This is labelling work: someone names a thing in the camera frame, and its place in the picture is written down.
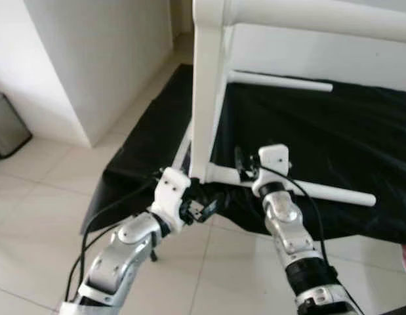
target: black wire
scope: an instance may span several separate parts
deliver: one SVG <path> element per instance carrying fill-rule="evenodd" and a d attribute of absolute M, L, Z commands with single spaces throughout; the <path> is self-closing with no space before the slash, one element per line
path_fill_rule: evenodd
<path fill-rule="evenodd" d="M 327 252 L 325 250 L 325 237 L 323 234 L 323 224 L 322 224 L 322 218 L 321 218 L 321 213 L 319 212 L 319 209 L 317 208 L 316 202 L 312 199 L 311 196 L 309 196 L 309 194 L 305 191 L 305 189 L 303 189 L 295 180 L 293 180 L 292 178 L 288 177 L 287 175 L 281 174 L 280 172 L 274 171 L 273 169 L 269 169 L 268 167 L 262 166 L 260 165 L 261 169 L 265 169 L 266 171 L 269 171 L 271 173 L 274 173 L 276 175 L 279 175 L 280 177 L 283 177 L 284 179 L 287 179 L 289 182 L 291 182 L 292 184 L 294 184 L 297 188 L 300 189 L 300 191 L 309 199 L 310 203 L 312 204 L 312 206 L 315 209 L 316 215 L 317 215 L 317 219 L 318 219 L 318 227 L 319 227 L 319 242 L 321 244 L 321 251 L 322 251 L 322 256 L 323 256 L 323 260 L 325 262 L 325 264 L 327 265 L 327 267 L 330 267 L 329 262 L 328 262 L 328 256 L 327 256 Z"/>
<path fill-rule="evenodd" d="M 110 205 L 107 205 L 105 208 L 100 210 L 97 214 L 95 214 L 92 219 L 89 221 L 89 223 L 86 225 L 85 233 L 83 234 L 83 239 L 82 239 L 82 245 L 81 245 L 81 252 L 80 252 L 80 273 L 79 273 L 79 282 L 77 284 L 77 289 L 79 289 L 80 285 L 82 284 L 83 277 L 85 275 L 85 249 L 86 249 L 86 242 L 87 242 L 87 236 L 89 234 L 89 230 L 92 227 L 93 222 L 99 218 L 101 215 L 103 215 L 105 212 L 108 212 L 109 210 L 112 210 L 113 208 L 117 207 L 118 205 L 122 204 L 126 200 L 130 199 L 131 197 L 141 193 L 143 190 L 145 190 L 147 187 L 150 186 L 150 184 L 153 181 L 153 177 L 150 177 L 147 179 L 144 184 L 137 188 L 135 191 L 127 194 L 126 196 L 122 197 L 121 199 L 118 199 L 117 201 L 111 203 Z"/>
<path fill-rule="evenodd" d="M 105 231 L 101 232 L 99 235 L 97 235 L 89 244 L 87 244 L 85 250 L 87 251 L 89 249 L 90 246 L 92 246 L 93 244 L 96 243 L 97 240 L 99 240 L 103 235 L 105 235 L 106 233 L 108 233 L 110 230 L 116 228 L 117 226 L 119 226 L 118 223 L 111 225 L 109 228 L 105 229 Z M 69 274 L 69 278 L 67 280 L 67 288 L 66 288 L 66 295 L 64 297 L 64 302 L 68 302 L 69 299 L 69 294 L 70 294 L 70 286 L 71 286 L 71 280 L 73 279 L 73 273 L 74 270 L 76 269 L 77 265 L 79 264 L 80 261 L 80 255 L 78 256 L 78 258 L 76 259 L 76 261 L 73 263 L 73 266 L 71 267 L 70 270 L 70 274 Z"/>

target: robotic arm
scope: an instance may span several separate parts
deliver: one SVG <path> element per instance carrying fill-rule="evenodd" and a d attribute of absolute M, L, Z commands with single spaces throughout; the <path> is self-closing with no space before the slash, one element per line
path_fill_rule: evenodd
<path fill-rule="evenodd" d="M 283 159 L 279 157 L 285 150 L 281 145 L 261 148 L 261 165 L 287 174 L 288 169 L 283 169 Z M 256 173 L 253 193 L 262 200 L 266 227 L 274 237 L 296 295 L 298 315 L 361 314 L 338 282 L 336 273 L 314 249 L 313 239 L 302 223 L 302 212 L 286 191 L 287 181 L 265 169 Z M 193 199 L 194 185 L 198 183 L 180 171 L 166 168 L 149 212 L 131 219 L 113 233 L 110 245 L 95 258 L 75 299 L 63 303 L 60 314 L 118 314 L 139 266 L 161 240 L 168 234 L 179 233 L 184 223 L 204 222 L 216 211 L 218 201 L 204 206 Z"/>

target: tile floor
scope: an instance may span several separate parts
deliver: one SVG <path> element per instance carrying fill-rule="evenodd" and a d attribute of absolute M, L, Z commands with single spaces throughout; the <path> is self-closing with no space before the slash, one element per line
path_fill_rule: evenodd
<path fill-rule="evenodd" d="M 83 215 L 112 155 L 179 63 L 192 39 L 92 150 L 34 138 L 0 162 L 0 314 L 55 314 L 78 254 Z M 88 262 L 107 239 L 91 249 Z M 327 241 L 341 281 L 366 314 L 406 305 L 406 275 L 396 244 L 352 236 Z M 293 294 L 267 236 L 222 217 L 188 227 L 145 262 L 122 314 L 295 314 Z"/>

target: gray trash bin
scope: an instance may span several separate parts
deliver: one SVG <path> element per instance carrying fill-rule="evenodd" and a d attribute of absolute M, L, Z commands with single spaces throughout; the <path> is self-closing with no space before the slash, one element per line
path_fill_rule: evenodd
<path fill-rule="evenodd" d="M 0 93 L 0 159 L 11 156 L 31 137 L 10 102 Z"/>

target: black tablecloth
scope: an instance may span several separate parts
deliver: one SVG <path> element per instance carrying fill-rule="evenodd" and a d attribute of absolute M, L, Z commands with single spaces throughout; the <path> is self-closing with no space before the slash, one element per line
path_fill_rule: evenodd
<path fill-rule="evenodd" d="M 326 238 L 361 234 L 406 243 L 406 93 L 332 82 L 332 93 L 228 85 L 211 160 L 234 166 L 234 148 L 255 154 L 260 146 L 289 147 L 295 179 L 370 192 L 374 207 L 318 200 Z M 143 178 L 175 157 L 191 118 L 192 67 L 180 66 L 152 101 L 104 171 L 89 207 L 91 215 L 143 183 Z M 245 188 L 210 184 L 231 202 L 220 212 L 242 228 L 266 233 Z M 150 205 L 153 189 L 102 215 L 94 230 Z M 297 204 L 304 224 L 318 237 L 317 218 L 303 197 Z"/>

